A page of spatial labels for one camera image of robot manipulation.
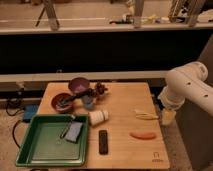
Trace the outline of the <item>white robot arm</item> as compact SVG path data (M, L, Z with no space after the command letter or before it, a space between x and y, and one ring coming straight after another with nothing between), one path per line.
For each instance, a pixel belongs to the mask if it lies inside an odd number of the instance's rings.
M213 116L213 87L205 83L207 77L208 69L201 62L190 62L166 73L166 86L158 95L163 105L164 126L172 123L186 99Z

